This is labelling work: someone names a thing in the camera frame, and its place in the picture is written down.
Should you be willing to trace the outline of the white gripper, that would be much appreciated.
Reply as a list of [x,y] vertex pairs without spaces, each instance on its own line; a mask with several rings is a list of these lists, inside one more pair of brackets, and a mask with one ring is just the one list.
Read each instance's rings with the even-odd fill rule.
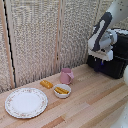
[[94,71],[98,72],[101,66],[101,60],[105,60],[105,61],[111,61],[113,59],[113,51],[92,51],[92,50],[88,50],[88,54],[92,55],[93,57],[97,57],[98,59],[98,67],[97,67],[97,59],[95,59],[95,65],[94,65]]

